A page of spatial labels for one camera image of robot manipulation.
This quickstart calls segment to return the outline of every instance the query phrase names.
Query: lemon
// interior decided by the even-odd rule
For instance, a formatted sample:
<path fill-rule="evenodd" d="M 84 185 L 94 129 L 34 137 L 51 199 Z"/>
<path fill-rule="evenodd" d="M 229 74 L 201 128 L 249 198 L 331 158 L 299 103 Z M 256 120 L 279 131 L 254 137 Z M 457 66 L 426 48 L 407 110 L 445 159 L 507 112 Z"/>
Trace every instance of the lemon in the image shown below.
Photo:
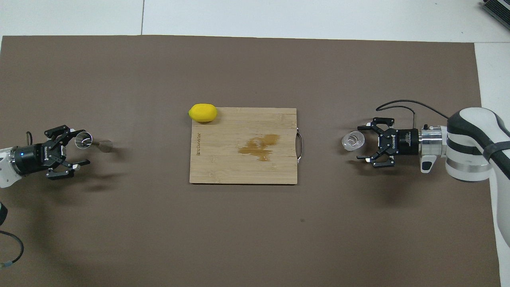
<path fill-rule="evenodd" d="M 197 122 L 210 122 L 218 115 L 218 110 L 211 104 L 196 104 L 188 112 L 190 118 Z"/>

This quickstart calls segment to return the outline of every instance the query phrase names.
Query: bamboo cutting board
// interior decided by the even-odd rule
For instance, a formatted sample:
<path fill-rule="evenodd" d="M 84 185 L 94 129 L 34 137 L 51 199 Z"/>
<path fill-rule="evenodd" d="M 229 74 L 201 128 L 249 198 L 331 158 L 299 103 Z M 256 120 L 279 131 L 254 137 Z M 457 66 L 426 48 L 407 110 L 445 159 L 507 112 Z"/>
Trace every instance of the bamboo cutting board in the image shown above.
<path fill-rule="evenodd" d="M 193 121 L 191 183 L 297 184 L 295 108 L 217 108 Z"/>

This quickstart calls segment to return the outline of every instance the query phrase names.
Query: clear plastic cup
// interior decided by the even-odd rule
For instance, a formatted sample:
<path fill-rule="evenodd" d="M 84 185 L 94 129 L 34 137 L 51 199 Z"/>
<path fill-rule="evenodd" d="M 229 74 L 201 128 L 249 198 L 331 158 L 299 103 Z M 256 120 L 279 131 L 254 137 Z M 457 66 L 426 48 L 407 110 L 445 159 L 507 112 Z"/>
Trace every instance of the clear plastic cup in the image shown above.
<path fill-rule="evenodd" d="M 350 152 L 359 149 L 365 143 L 365 136 L 359 131 L 352 131 L 342 138 L 342 145 Z"/>

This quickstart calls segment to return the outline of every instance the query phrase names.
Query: brown surface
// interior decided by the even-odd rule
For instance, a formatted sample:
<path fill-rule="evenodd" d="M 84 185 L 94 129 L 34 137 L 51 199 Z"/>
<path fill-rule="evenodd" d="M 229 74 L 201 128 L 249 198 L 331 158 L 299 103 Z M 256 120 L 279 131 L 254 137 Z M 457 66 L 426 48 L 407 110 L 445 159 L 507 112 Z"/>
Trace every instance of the brown surface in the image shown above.
<path fill-rule="evenodd" d="M 489 185 L 441 160 L 394 169 L 340 139 L 386 101 L 446 114 L 479 106 L 470 43 L 172 36 L 4 37 L 0 146 L 67 124 L 114 141 L 75 178 L 2 190 L 2 226 L 26 244 L 5 286 L 497 286 Z M 188 183 L 195 103 L 296 107 L 294 186 Z M 445 124 L 416 108 L 418 124 Z M 0 239 L 10 257 L 16 246 Z"/>
<path fill-rule="evenodd" d="M 296 184 L 296 109 L 218 107 L 191 121 L 191 183 Z"/>

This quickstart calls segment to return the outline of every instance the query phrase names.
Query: liquid stain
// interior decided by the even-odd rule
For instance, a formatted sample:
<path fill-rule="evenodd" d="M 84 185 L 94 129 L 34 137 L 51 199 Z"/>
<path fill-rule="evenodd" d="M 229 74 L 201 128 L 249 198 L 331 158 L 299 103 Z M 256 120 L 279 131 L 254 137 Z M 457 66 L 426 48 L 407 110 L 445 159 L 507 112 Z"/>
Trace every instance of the liquid stain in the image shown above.
<path fill-rule="evenodd" d="M 238 150 L 241 154 L 257 156 L 259 161 L 270 161 L 269 155 L 272 150 L 267 150 L 269 146 L 274 146 L 280 138 L 277 134 L 266 134 L 263 137 L 254 137 L 246 142 L 246 146 Z"/>

